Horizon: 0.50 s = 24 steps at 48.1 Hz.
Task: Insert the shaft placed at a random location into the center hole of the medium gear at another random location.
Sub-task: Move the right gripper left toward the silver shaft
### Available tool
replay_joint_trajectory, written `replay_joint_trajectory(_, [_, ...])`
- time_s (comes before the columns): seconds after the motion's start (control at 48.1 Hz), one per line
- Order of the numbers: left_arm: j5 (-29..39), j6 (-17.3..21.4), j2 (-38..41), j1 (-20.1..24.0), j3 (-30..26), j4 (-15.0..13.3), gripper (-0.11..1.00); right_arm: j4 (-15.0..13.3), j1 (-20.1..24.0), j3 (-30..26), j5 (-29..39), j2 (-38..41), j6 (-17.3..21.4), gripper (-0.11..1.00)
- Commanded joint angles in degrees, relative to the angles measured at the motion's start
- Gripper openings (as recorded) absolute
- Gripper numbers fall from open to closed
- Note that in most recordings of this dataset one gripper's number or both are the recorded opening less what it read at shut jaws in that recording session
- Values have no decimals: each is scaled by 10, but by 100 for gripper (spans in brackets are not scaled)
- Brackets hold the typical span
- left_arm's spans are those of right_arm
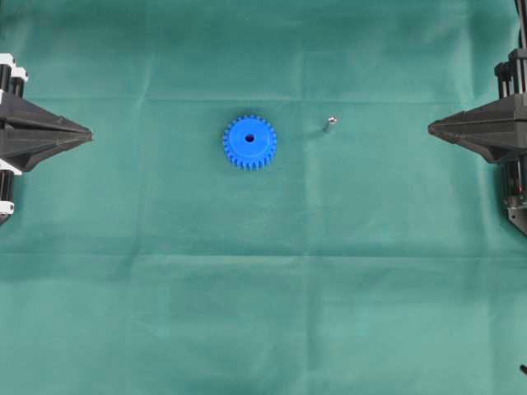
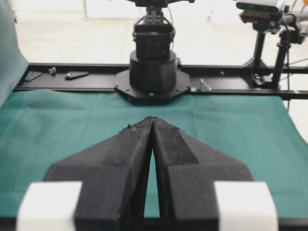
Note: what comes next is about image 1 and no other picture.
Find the right-arm gripper black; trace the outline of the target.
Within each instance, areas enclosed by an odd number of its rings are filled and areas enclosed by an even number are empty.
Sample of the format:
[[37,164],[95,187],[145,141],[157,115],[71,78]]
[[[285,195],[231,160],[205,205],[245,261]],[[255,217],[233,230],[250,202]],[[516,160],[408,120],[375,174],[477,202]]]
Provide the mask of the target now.
[[[461,111],[428,126],[428,133],[445,142],[480,155],[501,168],[507,218],[526,233],[526,50],[515,49],[504,63],[495,66],[499,100]],[[445,132],[440,128],[504,122],[499,142]]]

